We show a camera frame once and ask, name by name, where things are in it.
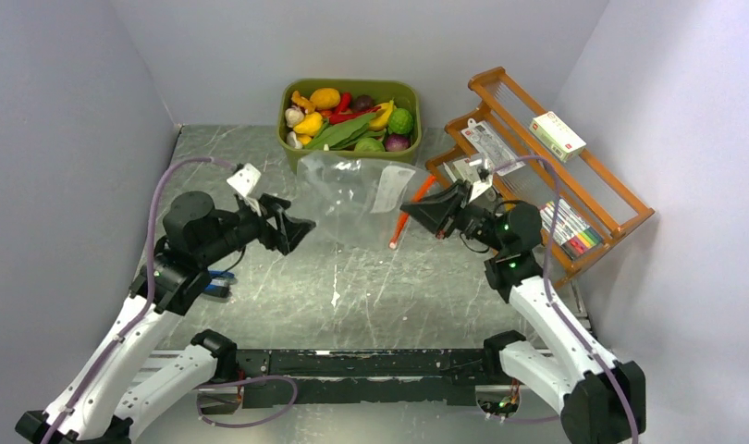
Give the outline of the clear zip top bag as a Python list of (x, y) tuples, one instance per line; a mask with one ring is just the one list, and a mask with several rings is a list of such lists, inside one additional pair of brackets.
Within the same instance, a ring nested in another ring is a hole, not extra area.
[(315, 222), (320, 236), (365, 249), (394, 249), (407, 225), (400, 207), (434, 186), (410, 164), (327, 152), (304, 156), (296, 179), (292, 212)]

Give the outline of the red chili pepper toy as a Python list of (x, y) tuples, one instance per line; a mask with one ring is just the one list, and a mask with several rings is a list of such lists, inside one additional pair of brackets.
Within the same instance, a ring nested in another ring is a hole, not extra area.
[(366, 109), (360, 112), (332, 115), (328, 118), (328, 122), (330, 125), (341, 124), (343, 122), (353, 120), (354, 118), (357, 118), (357, 117), (365, 116), (371, 113), (376, 113), (379, 109), (380, 109), (380, 105), (377, 105), (377, 106), (371, 107), (369, 109)]

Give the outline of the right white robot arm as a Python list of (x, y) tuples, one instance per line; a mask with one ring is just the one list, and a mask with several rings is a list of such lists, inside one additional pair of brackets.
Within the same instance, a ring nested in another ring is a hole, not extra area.
[(496, 251), (485, 261), (492, 290), (534, 328), (545, 356), (516, 331), (485, 341), (484, 376), (526, 385), (555, 412), (571, 443), (636, 443), (646, 430), (645, 373), (602, 346), (576, 319), (536, 261), (543, 221), (532, 204), (512, 200), (501, 213), (473, 203), (473, 186), (451, 187), (401, 211), (439, 239), (459, 232)]

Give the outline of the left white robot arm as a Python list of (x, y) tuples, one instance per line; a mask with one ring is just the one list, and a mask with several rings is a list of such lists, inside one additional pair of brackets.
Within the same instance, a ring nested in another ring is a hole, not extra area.
[(314, 222), (289, 215), (288, 200), (264, 194), (218, 209), (203, 191), (170, 205), (153, 264), (133, 280), (117, 319), (92, 358), (45, 409), (25, 412), (16, 432), (32, 443), (131, 443), (161, 413), (204, 384), (243, 376), (234, 341), (211, 329), (196, 334), (171, 363), (140, 385), (134, 377), (156, 345), (211, 284), (210, 266), (253, 241), (292, 253)]

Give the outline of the green custard apple toy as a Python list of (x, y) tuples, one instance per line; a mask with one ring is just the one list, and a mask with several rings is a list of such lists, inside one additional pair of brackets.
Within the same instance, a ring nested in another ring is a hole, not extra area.
[(395, 108), (387, 121), (387, 128), (391, 134), (407, 136), (414, 128), (414, 117), (405, 108)]

